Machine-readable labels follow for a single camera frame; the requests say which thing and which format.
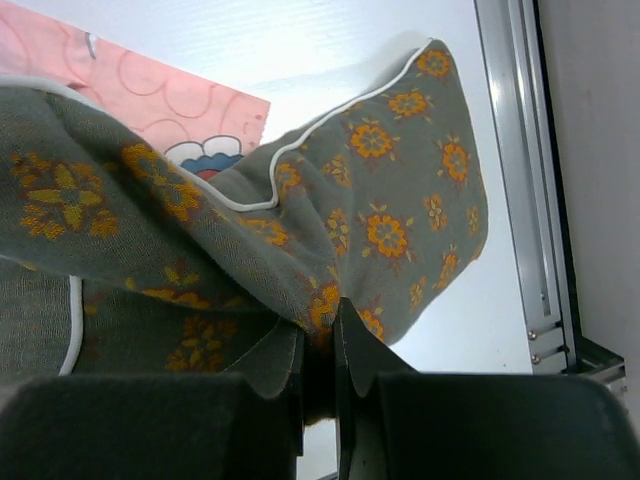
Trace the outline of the pink bunny pillowcase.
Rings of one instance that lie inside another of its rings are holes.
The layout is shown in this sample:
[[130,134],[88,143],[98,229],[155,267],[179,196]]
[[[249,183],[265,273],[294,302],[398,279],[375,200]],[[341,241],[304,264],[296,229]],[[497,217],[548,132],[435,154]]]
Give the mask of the pink bunny pillowcase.
[[9,1],[1,71],[76,91],[204,180],[258,146],[270,107]]

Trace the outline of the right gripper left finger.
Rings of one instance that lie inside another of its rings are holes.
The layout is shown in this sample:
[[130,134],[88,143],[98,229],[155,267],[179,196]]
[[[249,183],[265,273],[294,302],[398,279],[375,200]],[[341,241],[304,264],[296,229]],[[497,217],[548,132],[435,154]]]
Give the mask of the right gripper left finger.
[[303,333],[277,323],[217,374],[38,378],[1,392],[5,479],[292,479]]

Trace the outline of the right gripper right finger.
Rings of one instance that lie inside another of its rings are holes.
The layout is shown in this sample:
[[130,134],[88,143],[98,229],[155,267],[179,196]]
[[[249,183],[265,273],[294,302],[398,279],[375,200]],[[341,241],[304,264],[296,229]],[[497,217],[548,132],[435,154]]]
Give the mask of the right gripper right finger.
[[342,479],[635,479],[614,395],[567,375],[421,373],[347,299],[333,324]]

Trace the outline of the grey pillow orange flowers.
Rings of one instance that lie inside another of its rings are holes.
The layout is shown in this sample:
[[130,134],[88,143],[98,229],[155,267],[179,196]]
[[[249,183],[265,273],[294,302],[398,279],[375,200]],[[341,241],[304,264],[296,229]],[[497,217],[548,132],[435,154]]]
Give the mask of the grey pillow orange flowers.
[[1,89],[1,378],[218,372],[341,298],[391,344],[482,253],[447,45],[204,180],[68,89]]

